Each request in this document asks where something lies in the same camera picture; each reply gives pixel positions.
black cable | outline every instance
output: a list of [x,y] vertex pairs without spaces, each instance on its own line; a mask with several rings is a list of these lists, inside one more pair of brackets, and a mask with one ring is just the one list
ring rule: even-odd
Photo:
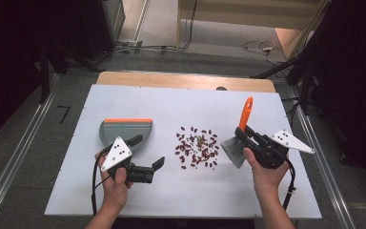
[[296,190],[296,188],[294,187],[295,168],[293,166],[293,163],[291,163],[291,161],[287,157],[286,157],[285,161],[287,161],[288,165],[290,166],[290,174],[291,174],[291,182],[290,182],[290,185],[288,186],[288,192],[287,192],[287,195],[286,195],[286,197],[284,199],[284,203],[283,203],[283,208],[285,210],[287,210],[288,203],[290,202],[291,195]]
[[97,166],[99,164],[99,160],[101,157],[103,157],[104,154],[108,153],[110,151],[112,147],[112,144],[108,147],[106,147],[105,149],[103,149],[102,151],[100,151],[99,155],[96,158],[96,161],[94,162],[94,167],[93,167],[93,178],[92,178],[92,182],[91,182],[91,208],[93,210],[93,215],[95,216],[97,214],[97,206],[96,206],[96,171],[97,171]]
[[108,177],[106,177],[105,179],[102,180],[102,182],[98,183],[95,187],[94,187],[94,190],[97,189],[97,187],[100,186],[100,184],[104,183],[108,178],[110,178],[111,176],[109,175]]

cable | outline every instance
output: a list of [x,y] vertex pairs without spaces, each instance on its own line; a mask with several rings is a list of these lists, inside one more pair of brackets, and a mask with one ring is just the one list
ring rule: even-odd
[[104,183],[109,177],[111,177],[110,175],[108,177],[106,177],[105,179],[102,180],[102,182],[98,183],[95,187],[94,187],[94,190],[97,189],[97,187],[100,186],[100,184]]
[[94,162],[94,167],[93,167],[93,178],[92,178],[92,182],[91,182],[91,208],[93,210],[93,215],[95,216],[97,214],[97,207],[96,207],[96,187],[98,185],[96,185],[96,171],[97,171],[97,166],[99,164],[99,160],[101,157],[103,157],[104,154],[108,153],[110,151],[112,147],[112,144],[108,147],[106,147],[105,149],[103,149],[102,151],[100,151],[99,155],[96,158],[96,161]]
[[192,18],[190,22],[190,34],[189,34],[189,40],[186,42],[186,44],[183,47],[176,48],[175,46],[141,46],[141,47],[134,47],[127,45],[126,47],[114,50],[110,53],[117,53],[117,52],[125,52],[129,50],[148,50],[148,51],[169,51],[169,52],[183,52],[187,50],[190,45],[192,44],[193,39],[193,22],[195,17],[195,10],[197,8],[197,0],[194,2],[193,6],[193,12],[192,12]]
[[291,182],[290,185],[288,186],[288,193],[284,199],[284,203],[283,203],[283,208],[285,210],[287,210],[288,207],[288,203],[290,202],[290,198],[291,195],[293,194],[293,192],[296,190],[296,188],[294,187],[294,181],[295,181],[295,168],[293,166],[293,163],[291,163],[291,161],[286,157],[285,161],[287,161],[288,165],[290,166],[290,174],[291,174]]

orange brush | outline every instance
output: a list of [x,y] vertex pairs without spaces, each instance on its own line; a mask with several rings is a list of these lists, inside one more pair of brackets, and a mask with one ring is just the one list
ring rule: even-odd
[[[253,104],[254,99],[252,97],[248,97],[245,106],[243,107],[242,115],[239,121],[239,128],[242,131],[245,131]],[[238,137],[234,136],[233,138],[222,142],[221,147],[233,162],[234,166],[239,169],[246,159],[245,155],[243,154],[243,148],[246,147],[245,143],[243,143]]]

white table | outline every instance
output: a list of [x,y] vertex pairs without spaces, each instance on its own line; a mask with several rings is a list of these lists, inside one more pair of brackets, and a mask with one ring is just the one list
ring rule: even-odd
[[[86,216],[92,214],[91,186],[94,154],[105,146],[98,128],[108,117],[150,117],[152,133],[142,148],[133,152],[132,162],[151,166],[164,156],[165,165],[152,184],[134,184],[121,217],[249,219],[261,217],[248,164],[236,169],[220,150],[218,165],[183,170],[174,154],[175,134],[180,127],[212,129],[217,143],[234,136],[241,110],[248,96],[254,108],[248,122],[254,130],[271,135],[290,130],[279,95],[274,93],[223,92],[206,90],[93,85],[80,116],[45,214]],[[289,207],[293,219],[321,218],[314,193],[299,152],[290,151],[296,170],[295,187]],[[289,174],[279,188],[283,200]],[[96,190],[98,207],[102,189]]]

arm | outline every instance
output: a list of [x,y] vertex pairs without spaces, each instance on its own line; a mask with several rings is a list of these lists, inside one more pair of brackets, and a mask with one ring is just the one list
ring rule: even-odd
[[289,168],[287,162],[276,170],[265,169],[256,161],[254,153],[249,148],[243,151],[252,166],[254,191],[259,200],[266,228],[294,228],[278,198],[278,185]]
[[[104,160],[104,157],[100,158],[99,168],[103,165]],[[101,172],[100,176],[103,180],[107,178],[109,174],[107,172]],[[115,173],[114,179],[110,177],[103,182],[104,198],[102,207],[97,212],[96,216],[93,217],[86,229],[112,228],[118,214],[127,202],[127,191],[132,186],[132,183],[129,183],[129,186],[126,186],[126,177],[126,169],[119,168]]]

